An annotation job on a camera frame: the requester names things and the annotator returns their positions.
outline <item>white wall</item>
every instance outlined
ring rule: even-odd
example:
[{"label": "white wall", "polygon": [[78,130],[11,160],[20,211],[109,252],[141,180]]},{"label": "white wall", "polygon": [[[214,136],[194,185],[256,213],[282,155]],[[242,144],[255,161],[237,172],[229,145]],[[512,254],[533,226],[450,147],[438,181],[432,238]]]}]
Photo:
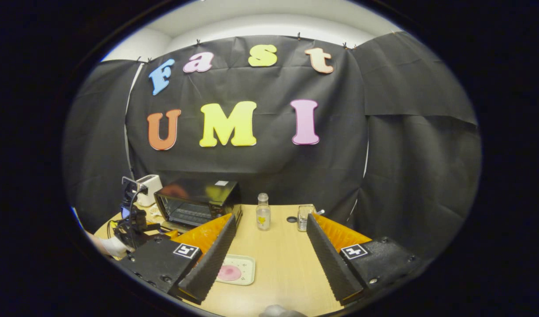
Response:
[{"label": "white wall", "polygon": [[[392,31],[398,30],[400,28],[392,26]],[[140,60],[146,61],[148,58],[154,59],[180,48],[195,45],[197,39],[201,40],[201,42],[207,42],[236,36],[296,36],[298,32],[301,33],[303,38],[338,45],[347,42],[350,48],[375,38],[374,35],[363,30],[322,18],[291,14],[249,15],[215,22],[193,29],[175,38],[171,38],[157,30],[143,28],[126,38],[103,60],[137,60],[141,56]]]},{"label": "white wall", "polygon": [[374,38],[362,30],[322,18],[290,14],[250,15],[209,24],[177,36],[165,48],[164,54],[194,45],[197,43],[197,39],[200,39],[201,42],[207,42],[236,36],[297,36],[298,32],[303,38],[312,38],[338,45],[347,42],[350,48]]},{"label": "white wall", "polygon": [[148,58],[154,59],[164,54],[165,48],[172,41],[172,38],[163,32],[142,28],[123,42],[116,46],[105,58],[106,60],[129,59],[147,61]]}]

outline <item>foam letter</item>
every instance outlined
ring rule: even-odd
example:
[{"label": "foam letter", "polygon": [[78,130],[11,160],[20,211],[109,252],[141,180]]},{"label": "foam letter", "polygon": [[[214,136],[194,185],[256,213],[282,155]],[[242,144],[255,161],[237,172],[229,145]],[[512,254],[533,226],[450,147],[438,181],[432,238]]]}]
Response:
[{"label": "foam letter", "polygon": [[313,100],[293,100],[291,106],[297,115],[297,134],[293,137],[295,144],[317,144],[320,139],[314,134],[314,108],[318,104]]},{"label": "foam letter", "polygon": [[171,76],[171,68],[169,68],[169,66],[172,66],[173,63],[175,63],[175,60],[170,58],[160,67],[153,70],[148,76],[149,78],[152,78],[152,84],[154,84],[154,91],[152,92],[153,96],[156,96],[169,84],[169,81],[164,80],[163,78],[169,78],[169,76]]},{"label": "foam letter", "polygon": [[251,55],[248,58],[248,63],[251,66],[271,66],[277,62],[277,48],[273,45],[256,45],[249,51]]},{"label": "foam letter", "polygon": [[202,106],[201,112],[205,114],[205,128],[203,129],[203,139],[199,141],[199,145],[202,147],[216,145],[213,130],[223,146],[227,145],[232,130],[235,132],[235,136],[231,140],[234,146],[255,145],[257,140],[253,137],[252,116],[256,106],[255,102],[239,102],[228,118],[217,103]]},{"label": "foam letter", "polygon": [[310,55],[310,64],[317,72],[330,74],[334,71],[334,67],[326,65],[325,59],[331,59],[332,56],[328,53],[324,53],[321,48],[311,48],[306,50],[305,54]]},{"label": "foam letter", "polygon": [[167,126],[167,138],[165,140],[160,139],[159,128],[160,119],[162,114],[150,114],[148,116],[148,142],[150,146],[158,151],[169,150],[174,144],[177,138],[177,117],[181,114],[181,110],[170,110],[165,113],[165,116],[169,119]]},{"label": "foam letter", "polygon": [[207,70],[210,70],[213,66],[211,65],[211,61],[214,57],[215,54],[211,52],[195,54],[189,59],[191,62],[188,62],[187,64],[185,64],[185,66],[183,66],[183,71],[186,73],[206,72]]}]

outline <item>peach letter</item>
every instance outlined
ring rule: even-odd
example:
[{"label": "peach letter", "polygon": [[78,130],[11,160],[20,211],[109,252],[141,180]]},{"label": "peach letter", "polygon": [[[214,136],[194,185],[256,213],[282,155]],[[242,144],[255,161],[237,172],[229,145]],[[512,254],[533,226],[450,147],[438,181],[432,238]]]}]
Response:
[{"label": "peach letter", "polygon": [[331,59],[332,56],[328,53],[324,53],[321,48],[311,48],[306,50],[305,54],[310,55],[310,64],[317,72],[330,74],[334,71],[334,67],[326,65],[325,59]]}]

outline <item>sticker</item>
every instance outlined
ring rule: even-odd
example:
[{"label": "sticker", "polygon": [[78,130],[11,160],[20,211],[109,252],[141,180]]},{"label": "sticker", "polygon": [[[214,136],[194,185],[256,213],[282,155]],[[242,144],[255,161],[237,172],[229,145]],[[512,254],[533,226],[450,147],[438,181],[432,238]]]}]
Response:
[{"label": "sticker", "polygon": [[192,259],[195,253],[197,253],[197,250],[199,250],[198,247],[181,243],[180,245],[177,246],[177,248],[173,251],[173,253],[176,255],[181,255],[182,257],[185,257],[185,258]]},{"label": "sticker", "polygon": [[369,251],[364,249],[359,244],[350,245],[349,247],[342,247],[341,251],[348,259],[355,259],[369,254]]}]

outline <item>glass bottle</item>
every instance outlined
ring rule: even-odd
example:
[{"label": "glass bottle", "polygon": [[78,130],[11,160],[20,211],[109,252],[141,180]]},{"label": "glass bottle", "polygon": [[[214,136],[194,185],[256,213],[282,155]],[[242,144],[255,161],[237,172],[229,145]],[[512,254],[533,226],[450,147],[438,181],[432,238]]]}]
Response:
[{"label": "glass bottle", "polygon": [[266,193],[257,195],[256,223],[257,228],[262,231],[269,230],[271,224],[271,208],[268,200],[269,197]]}]

